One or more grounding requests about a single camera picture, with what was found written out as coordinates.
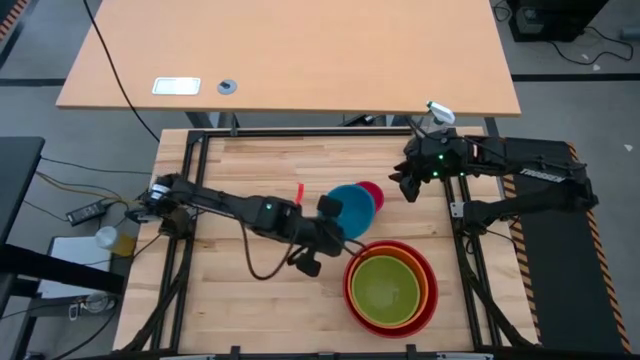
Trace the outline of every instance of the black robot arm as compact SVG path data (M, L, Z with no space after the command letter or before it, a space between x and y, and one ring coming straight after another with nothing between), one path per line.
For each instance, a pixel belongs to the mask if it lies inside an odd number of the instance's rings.
M343 231L333 220L342 211L342 203L322 196L318 210L323 216L302 216L302 207L274 196L240 197L223 191L204 188L191 183L178 174L163 175L156 179L141 197L142 207L127 212L135 222L149 218L162 219L159 232L173 237L188 238L193 214L190 208L236 219L254 233L282 243L299 245L296 257L289 265L309 276L317 276L320 263L315 253L335 257L342 252Z
M455 129L414 137L404 149L406 160L389 176L414 202L422 182L454 176L520 174L549 183L541 191L494 203L470 201L450 204L454 217L466 230L482 230L499 218L544 210L584 211L598 204L584 164L557 164L543 156L514 158L508 154L509 138L458 136Z

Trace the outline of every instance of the wooden table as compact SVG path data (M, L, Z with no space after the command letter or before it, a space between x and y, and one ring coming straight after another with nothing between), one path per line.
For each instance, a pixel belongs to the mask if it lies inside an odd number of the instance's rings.
M520 114L487 0L105 0L96 21L138 109ZM153 95L158 77L200 92ZM94 29L57 105L128 108Z
M462 134L482 133L481 128L458 130ZM186 136L186 130L163 132L155 174L180 171ZM243 353L405 351L408 343L416 344L419 351L472 349L443 186L439 182L423 185L418 201L409 204L397 184L387 178L403 159L407 140L406 136L215 138L209 143L203 185L243 196L269 194L293 199L297 183L304 183L304 213L312 216L319 196L336 185L376 182L383 188L386 202L360 240L398 239L421 251L431 263L440 298L424 330L409 338L390 340L360 327L342 298L347 254L338 258L321 255L322 271L315 279L285 268L270 281L255 281L247 270L239 225L204 215L197 227L180 353L229 353L231 345L240 345ZM495 178L469 178L469 185L474 199L500 198ZM457 184L454 188L459 197ZM156 236L157 226L142 226L138 248ZM505 223L498 222L491 230L509 236ZM249 241L259 273L271 271L286 249L253 234ZM535 341L513 245L495 235L482 236L481 242L496 303L525 337ZM160 239L133 263L116 349L132 339L155 307L166 249L166 239ZM488 343L483 313L479 312L483 339ZM165 347L173 311L167 314Z

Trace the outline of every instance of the red bowl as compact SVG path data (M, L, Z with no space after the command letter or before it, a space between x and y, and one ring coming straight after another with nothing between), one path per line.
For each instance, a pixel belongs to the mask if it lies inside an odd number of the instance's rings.
M427 282L429 284L429 294L427 298L427 304L424 308L424 311L422 311L422 313L419 314L414 321L410 322L406 326L398 327L395 329L388 329L388 328L376 326L368 322L362 316L360 316L360 314L358 314L358 311L355 308L355 305L350 300L349 292L351 288L351 279L349 279L349 274L352 273L352 271L350 271L351 268L360 263L360 261L356 261L356 260L359 260L358 257L361 253L378 246L396 246L408 252L418 261L418 263L420 263L420 265L424 269L425 274L427 275ZM360 323L360 325L362 325L362 327L364 327L370 333L381 336L381 337L386 337L386 338L396 338L396 339L403 338L403 337L411 336L417 333L418 331L422 330L429 323L429 321L431 320L431 317L433 317L433 313L435 313L436 306L438 304L438 282L436 280L435 274L433 273L433 269L431 268L431 265L429 265L429 263L427 262L427 259L425 259L424 256L422 256L422 254L420 254L418 251L416 251L416 249L412 248L411 246L401 243L399 241L394 241L394 240L376 241L376 242L367 244L367 246L362 248L356 254L356 256L352 257L349 260L349 263L347 264L347 268L344 272L344 278L342 280L342 292L343 292L343 297L345 299L345 303L347 304L347 308L349 308L349 312L356 319L356 321Z
M378 184L373 183L371 181L360 181L356 185L360 185L373 197L373 202L376 204L376 212L382 209L382 205L384 205L384 192L378 186Z

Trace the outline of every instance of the blue bowl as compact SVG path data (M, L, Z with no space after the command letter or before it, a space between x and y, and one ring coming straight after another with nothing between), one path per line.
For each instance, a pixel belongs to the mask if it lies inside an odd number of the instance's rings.
M331 190L327 196L342 202L342 212L336 222L348 239L364 234L376 214L373 197L360 185L341 185Z

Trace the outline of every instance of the white label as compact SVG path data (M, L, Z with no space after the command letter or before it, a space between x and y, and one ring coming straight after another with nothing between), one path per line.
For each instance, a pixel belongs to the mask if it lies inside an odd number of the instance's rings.
M157 78L151 92L154 95L198 95L200 78Z

